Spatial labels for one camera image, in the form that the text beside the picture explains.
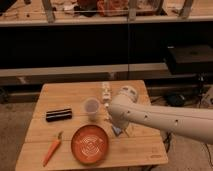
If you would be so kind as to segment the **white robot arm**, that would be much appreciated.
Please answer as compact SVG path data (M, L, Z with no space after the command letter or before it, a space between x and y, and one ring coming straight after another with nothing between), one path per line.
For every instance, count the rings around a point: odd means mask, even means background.
M132 86L122 86L108 112L112 123L125 129L130 122L213 144L213 110L142 105Z

